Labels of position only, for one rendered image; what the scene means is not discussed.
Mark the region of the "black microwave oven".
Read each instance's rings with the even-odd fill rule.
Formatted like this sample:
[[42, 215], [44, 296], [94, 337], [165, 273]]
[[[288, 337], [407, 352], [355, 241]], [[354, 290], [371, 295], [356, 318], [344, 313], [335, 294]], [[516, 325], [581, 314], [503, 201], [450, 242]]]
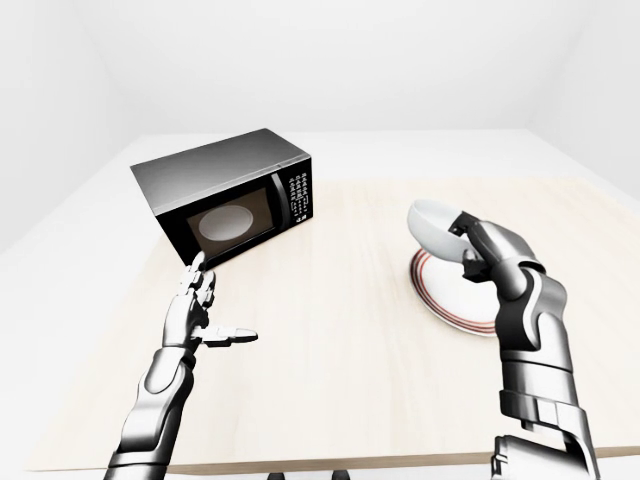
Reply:
[[184, 264], [215, 267], [312, 218], [312, 157], [260, 129], [132, 166]]

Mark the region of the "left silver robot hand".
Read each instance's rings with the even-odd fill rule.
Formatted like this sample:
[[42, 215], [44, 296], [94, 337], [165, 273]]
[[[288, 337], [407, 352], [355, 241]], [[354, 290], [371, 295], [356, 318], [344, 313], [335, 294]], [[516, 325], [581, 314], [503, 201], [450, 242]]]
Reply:
[[216, 275], [205, 266], [203, 252], [199, 252], [186, 266], [166, 313], [163, 347], [181, 347], [194, 353], [201, 344], [220, 348], [258, 339], [253, 330], [210, 323], [208, 309], [215, 299]]

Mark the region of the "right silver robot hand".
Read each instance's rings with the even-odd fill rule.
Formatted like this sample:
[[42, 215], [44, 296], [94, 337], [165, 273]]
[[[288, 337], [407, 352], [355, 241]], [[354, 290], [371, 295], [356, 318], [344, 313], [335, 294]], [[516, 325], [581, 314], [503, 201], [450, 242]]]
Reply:
[[525, 293], [525, 268], [546, 273], [528, 243], [498, 224], [463, 211], [448, 232], [468, 238], [462, 253], [463, 277], [474, 283], [492, 281], [500, 301], [515, 301]]

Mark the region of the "white plate with red rings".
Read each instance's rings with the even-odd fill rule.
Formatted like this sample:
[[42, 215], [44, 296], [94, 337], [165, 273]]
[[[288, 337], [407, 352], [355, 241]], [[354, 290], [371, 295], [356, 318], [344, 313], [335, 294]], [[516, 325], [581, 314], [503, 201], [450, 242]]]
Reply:
[[473, 283], [463, 277], [461, 264], [423, 249], [413, 255], [409, 277], [421, 302], [437, 318], [466, 333], [496, 336], [499, 301], [492, 282]]

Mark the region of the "white bowl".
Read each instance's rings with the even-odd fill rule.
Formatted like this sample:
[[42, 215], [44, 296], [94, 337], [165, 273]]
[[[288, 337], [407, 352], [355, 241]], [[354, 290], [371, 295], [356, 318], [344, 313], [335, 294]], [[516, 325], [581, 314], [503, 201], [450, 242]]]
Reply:
[[445, 261], [462, 263], [466, 250], [476, 253], [468, 238], [449, 231], [463, 213], [457, 207], [431, 199], [415, 200], [409, 208], [407, 224], [420, 246]]

